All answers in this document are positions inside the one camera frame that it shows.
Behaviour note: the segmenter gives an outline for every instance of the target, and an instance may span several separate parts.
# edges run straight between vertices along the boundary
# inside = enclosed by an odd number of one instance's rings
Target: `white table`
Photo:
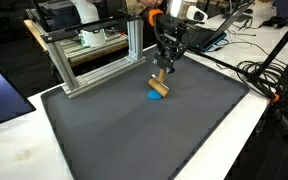
[[[253,9],[254,27],[258,26],[263,20],[269,19],[274,12],[270,5],[260,2],[257,2]],[[207,26],[218,27],[223,21],[221,17],[215,17],[209,20]],[[242,32],[257,34],[257,36],[238,37],[256,43],[267,52],[270,52],[287,29],[285,27],[280,30],[272,28],[247,30]],[[209,53],[209,55],[232,65],[236,65],[243,60],[263,61],[267,57],[257,47],[248,49],[245,49],[245,47],[247,46],[241,44],[238,46],[229,45],[220,51]],[[220,70],[215,63],[209,60],[189,53],[186,53],[186,55],[237,79],[236,74],[231,70]],[[278,58],[288,63],[288,44],[278,55]],[[72,179],[42,106],[41,94],[29,98],[37,108],[35,112],[0,125],[0,179]],[[176,179],[223,179],[266,109],[267,104],[267,99],[252,91],[248,93],[207,139]]]

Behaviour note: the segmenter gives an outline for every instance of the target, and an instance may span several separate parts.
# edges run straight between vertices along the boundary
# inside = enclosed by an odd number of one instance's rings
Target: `laptop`
[[[193,30],[192,40],[189,42],[188,50],[196,52],[206,52],[216,43],[223,40],[227,34],[225,31],[244,13],[244,11],[254,2],[254,0],[239,0],[233,10],[233,13],[225,22],[215,31],[200,26]]]

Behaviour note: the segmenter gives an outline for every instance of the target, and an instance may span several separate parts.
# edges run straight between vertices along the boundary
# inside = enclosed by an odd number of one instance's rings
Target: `cable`
[[[229,37],[230,40],[231,40],[231,43],[229,43],[229,44],[234,44],[235,46],[240,47],[240,48],[244,48],[244,49],[250,49],[250,48],[252,48],[252,45],[251,45],[251,44],[249,44],[250,47],[246,48],[246,47],[242,47],[242,46],[237,45],[238,43],[234,43],[234,40],[235,40],[235,39],[239,39],[239,40],[241,40],[241,41],[243,41],[243,42],[248,42],[248,41],[246,41],[246,40],[244,40],[244,39],[241,39],[241,38],[236,38],[236,34],[237,34],[237,33],[236,33],[234,30],[227,30],[227,31],[228,31],[228,37]]]
[[[227,67],[222,67],[222,66],[220,66],[220,65],[219,65],[219,64],[217,64],[217,63],[216,63],[216,66],[217,66],[218,68],[220,68],[220,70],[229,69],[229,68],[227,68]]]
[[[233,30],[227,30],[228,33],[234,34],[235,36],[240,35],[240,36],[256,36],[256,34],[247,34],[247,33],[236,33]]]
[[[235,26],[236,28],[238,28],[238,30],[240,31],[241,29],[259,29],[262,27],[262,24],[256,28],[252,27],[253,25],[253,17],[249,16],[250,18],[245,20],[245,23],[242,26],[237,26],[235,24],[232,24],[233,26]]]
[[[254,88],[249,86],[250,89],[269,99],[275,98],[277,92],[273,92],[272,89],[277,89],[280,98],[275,103],[279,108],[288,109],[288,74],[279,64],[271,63],[265,70],[262,69],[262,64],[263,62],[243,61],[237,65],[237,68],[245,73],[236,72],[237,76],[247,86],[248,83],[254,86]],[[260,78],[256,72],[260,72],[263,78]]]
[[[249,44],[249,45],[251,45],[251,47],[252,47],[252,46],[258,47],[258,48],[259,48],[261,51],[263,51],[266,55],[269,55],[269,53],[267,53],[261,46],[255,44],[255,43],[251,43],[251,42],[245,41],[245,42],[230,42],[230,43],[228,43],[227,45],[229,45],[229,44]],[[286,68],[286,67],[287,67],[287,64],[284,63],[283,61],[281,61],[281,60],[279,60],[279,59],[277,59],[277,58],[274,58],[274,59],[275,59],[276,61],[278,61],[279,63],[285,65],[285,67],[283,67],[283,68]]]

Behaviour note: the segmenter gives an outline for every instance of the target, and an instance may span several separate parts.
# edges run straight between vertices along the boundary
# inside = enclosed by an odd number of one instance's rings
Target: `black tray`
[[[148,99],[158,68],[147,62],[69,100],[61,88],[42,95],[75,179],[173,179],[249,92],[244,84],[183,57],[167,75],[170,95]]]

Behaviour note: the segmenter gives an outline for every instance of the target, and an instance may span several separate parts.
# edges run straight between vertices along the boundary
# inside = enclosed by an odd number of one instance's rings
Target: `floor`
[[[38,45],[27,36],[21,37],[0,44],[0,66],[29,97],[56,85],[56,82],[47,58],[41,54]],[[288,179],[288,142],[285,134],[283,126],[275,117],[265,118],[262,132],[250,137],[227,179]]]

